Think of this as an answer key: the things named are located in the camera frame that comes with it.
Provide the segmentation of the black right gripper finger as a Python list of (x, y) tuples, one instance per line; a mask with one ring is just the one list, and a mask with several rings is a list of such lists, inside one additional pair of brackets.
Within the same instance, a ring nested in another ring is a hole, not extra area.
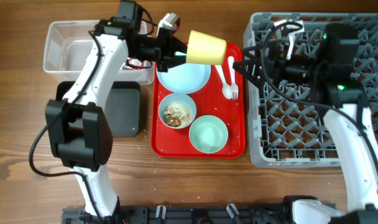
[(258, 88), (265, 85), (260, 60), (243, 60), (233, 63), (233, 69), (239, 72), (249, 83)]
[(246, 60), (260, 60), (262, 56), (268, 57), (269, 49), (262, 49), (263, 45), (258, 44), (243, 48), (243, 55)]

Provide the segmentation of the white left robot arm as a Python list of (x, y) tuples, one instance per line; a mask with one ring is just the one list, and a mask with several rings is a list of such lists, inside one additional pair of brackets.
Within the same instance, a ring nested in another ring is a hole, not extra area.
[(184, 64), (187, 46), (174, 36), (179, 17), (168, 13), (151, 34), (141, 34), (143, 22), (151, 23), (149, 12), (134, 1), (121, 1), (118, 14), (100, 20), (89, 32), (93, 48), (73, 86), (45, 108), (51, 152), (74, 175), (86, 201), (84, 223), (119, 223), (119, 198), (111, 187), (106, 167), (113, 135), (104, 107), (122, 65), (136, 58), (155, 62), (166, 72)]

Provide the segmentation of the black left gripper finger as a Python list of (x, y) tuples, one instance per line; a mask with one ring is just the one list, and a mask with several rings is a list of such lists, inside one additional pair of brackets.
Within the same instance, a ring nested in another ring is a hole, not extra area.
[(170, 37), (168, 46), (172, 52), (181, 52), (181, 53), (186, 53), (187, 48), (188, 48), (187, 44), (184, 44), (181, 40), (179, 40), (175, 36)]
[(167, 58), (167, 67), (176, 67), (186, 63), (186, 55), (176, 55), (174, 57)]

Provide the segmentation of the green bowl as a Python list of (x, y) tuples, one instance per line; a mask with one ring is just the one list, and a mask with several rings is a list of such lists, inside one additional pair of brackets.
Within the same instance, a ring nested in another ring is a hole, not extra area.
[(189, 138), (193, 147), (205, 154), (214, 154), (226, 145), (229, 133), (225, 123), (216, 116), (200, 116), (192, 122)]

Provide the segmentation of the food scraps with rice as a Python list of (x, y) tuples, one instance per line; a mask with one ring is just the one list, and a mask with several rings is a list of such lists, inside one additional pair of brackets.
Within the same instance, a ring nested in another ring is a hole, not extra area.
[(163, 112), (166, 124), (173, 128), (182, 128), (190, 124), (191, 111), (187, 105), (171, 103)]

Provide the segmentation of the small blue bowl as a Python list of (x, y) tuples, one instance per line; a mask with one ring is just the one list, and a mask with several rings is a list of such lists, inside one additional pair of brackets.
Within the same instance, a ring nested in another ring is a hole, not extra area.
[[(187, 105), (189, 107), (189, 109), (191, 111), (190, 124), (188, 124), (187, 126), (184, 126), (182, 128), (173, 128), (173, 127), (170, 127), (166, 124), (164, 117), (163, 117), (163, 112), (166, 109), (166, 107), (168, 105), (170, 105), (171, 103), (181, 103), (181, 104)], [(182, 93), (171, 93), (171, 94), (167, 95), (160, 102), (159, 108), (158, 108), (159, 118), (161, 119), (163, 124), (165, 124), (168, 128), (172, 128), (172, 129), (183, 129), (183, 128), (189, 127), (189, 125), (191, 125), (191, 123), (194, 121), (194, 119), (196, 117), (196, 112), (197, 112), (197, 110), (196, 110), (195, 101), (190, 96), (188, 96), (186, 94), (182, 94)]]

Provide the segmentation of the red sauce packet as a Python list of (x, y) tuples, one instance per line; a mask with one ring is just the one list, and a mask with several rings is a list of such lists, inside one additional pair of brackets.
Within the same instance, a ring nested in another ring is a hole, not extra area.
[(136, 58), (128, 58), (125, 66), (131, 69), (143, 69), (144, 63)]

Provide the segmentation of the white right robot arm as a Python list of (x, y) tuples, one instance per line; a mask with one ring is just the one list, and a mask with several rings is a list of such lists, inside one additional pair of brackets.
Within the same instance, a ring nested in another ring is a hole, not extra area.
[(359, 47), (357, 30), (347, 24), (325, 27), (316, 58), (279, 51), (283, 39), (304, 31), (302, 21), (278, 21), (263, 43), (244, 49), (233, 68), (255, 86), (276, 89), (282, 80), (308, 84), (308, 106), (317, 109), (338, 153), (348, 210), (341, 212), (311, 196), (287, 196), (289, 223), (378, 223), (378, 143), (364, 86), (351, 78)]

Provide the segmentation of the yellow plastic cup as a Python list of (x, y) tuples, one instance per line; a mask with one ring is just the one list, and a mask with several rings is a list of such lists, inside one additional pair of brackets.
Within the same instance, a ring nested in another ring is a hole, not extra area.
[(187, 45), (186, 63), (221, 65), (226, 47), (225, 40), (192, 30)]

